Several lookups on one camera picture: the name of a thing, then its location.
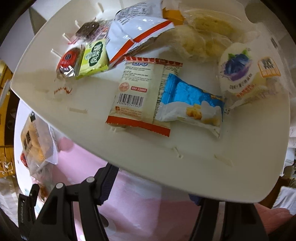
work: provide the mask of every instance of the pink surface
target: pink surface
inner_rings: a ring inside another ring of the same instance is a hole
[[[106,165],[104,160],[67,138],[58,144],[59,163],[53,171],[55,183],[80,183]],[[270,210],[259,204],[256,208],[267,233],[291,218],[286,209]],[[99,212],[109,221],[105,230],[110,241],[187,241],[199,207],[190,201],[187,193],[119,171],[109,199],[99,207]],[[74,206],[74,217],[78,240],[84,241],[78,204]]]

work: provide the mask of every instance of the red stripe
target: red stripe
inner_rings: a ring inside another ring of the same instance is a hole
[[[141,127],[146,130],[153,131],[153,132],[162,134],[167,137],[170,136],[170,129],[165,128],[165,127],[161,127],[161,126],[157,126],[157,125],[153,125],[153,124],[149,124],[149,123],[146,123],[143,121],[131,120],[131,119],[116,117],[116,116],[108,116],[106,123],[133,126],[133,127]]]
[[[133,42],[129,39],[122,48],[117,52],[117,54],[110,60],[110,63],[114,62],[118,58],[120,58],[122,55],[126,53],[126,51],[129,50],[129,48],[133,46]]]
[[[171,21],[166,20],[165,22],[162,22],[156,26],[154,26],[151,29],[148,29],[146,32],[140,34],[139,36],[137,36],[134,41],[139,43],[140,41],[142,41],[144,38],[148,37],[149,35],[153,34],[154,32],[156,32],[157,30],[160,30],[166,26],[168,26],[171,23]]]

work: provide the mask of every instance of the barcode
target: barcode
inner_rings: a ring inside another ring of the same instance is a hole
[[[123,104],[128,106],[141,107],[143,104],[144,97],[129,95],[129,94],[120,94],[117,104]]]

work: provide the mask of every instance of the white plastic tray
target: white plastic tray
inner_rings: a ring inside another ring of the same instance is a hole
[[[221,138],[208,130],[174,122],[169,138],[139,128],[114,132],[105,124],[124,65],[78,81],[77,91],[63,101],[45,93],[55,78],[59,59],[69,46],[63,33],[77,31],[94,16],[112,18],[137,0],[109,0],[99,4],[72,0],[38,32],[20,60],[11,88],[39,116],[74,142],[130,172],[200,196],[237,202],[257,202],[273,188],[283,166],[289,136],[289,96],[282,94],[245,105],[224,118]],[[209,8],[246,19],[235,0],[200,0]],[[156,44],[143,57],[181,61],[167,47]],[[213,94],[219,84],[212,64],[184,62],[180,78]],[[87,114],[69,108],[87,110]],[[178,158],[176,147],[183,158]]]

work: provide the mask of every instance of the blue snack package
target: blue snack package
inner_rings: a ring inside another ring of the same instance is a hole
[[[155,119],[182,121],[209,129],[219,137],[224,101],[169,74]]]

